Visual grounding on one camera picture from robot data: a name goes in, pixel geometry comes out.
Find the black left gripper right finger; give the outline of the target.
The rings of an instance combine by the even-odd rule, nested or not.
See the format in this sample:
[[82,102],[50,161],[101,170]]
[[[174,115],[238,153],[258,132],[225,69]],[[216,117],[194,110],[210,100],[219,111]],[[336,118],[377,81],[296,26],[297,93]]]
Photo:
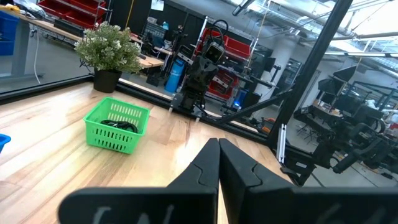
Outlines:
[[219,142],[230,223],[397,223],[395,187],[297,187],[227,139]]

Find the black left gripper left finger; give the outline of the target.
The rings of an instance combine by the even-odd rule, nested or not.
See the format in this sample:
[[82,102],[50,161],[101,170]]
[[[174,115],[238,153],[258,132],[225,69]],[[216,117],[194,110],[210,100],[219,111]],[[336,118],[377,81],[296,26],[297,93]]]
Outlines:
[[60,203],[60,223],[216,223],[220,144],[209,139],[166,187],[88,187]]

